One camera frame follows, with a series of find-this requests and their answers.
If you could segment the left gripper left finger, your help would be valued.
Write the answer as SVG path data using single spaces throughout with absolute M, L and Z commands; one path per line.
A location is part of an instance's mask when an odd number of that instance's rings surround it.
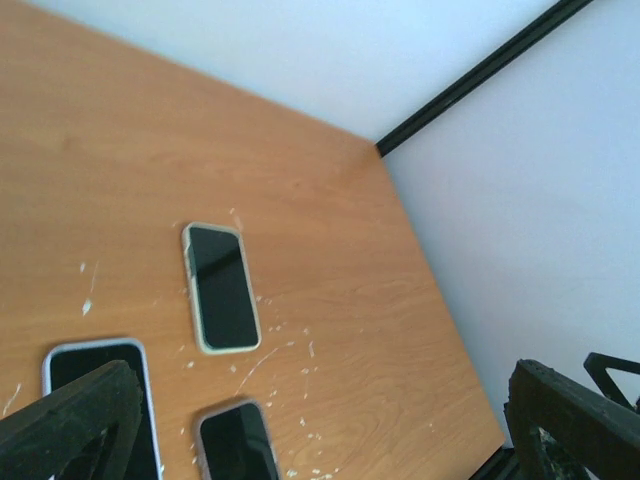
M 111 361 L 1 420 L 3 479 L 122 479 L 142 418 L 134 370 Z

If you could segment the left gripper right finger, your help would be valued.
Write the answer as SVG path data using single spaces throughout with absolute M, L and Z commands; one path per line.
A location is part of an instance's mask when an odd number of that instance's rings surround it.
M 536 360 L 516 363 L 504 413 L 522 478 L 639 477 L 639 403 L 609 374 L 637 375 L 639 364 L 587 358 L 584 368 L 598 392 Z

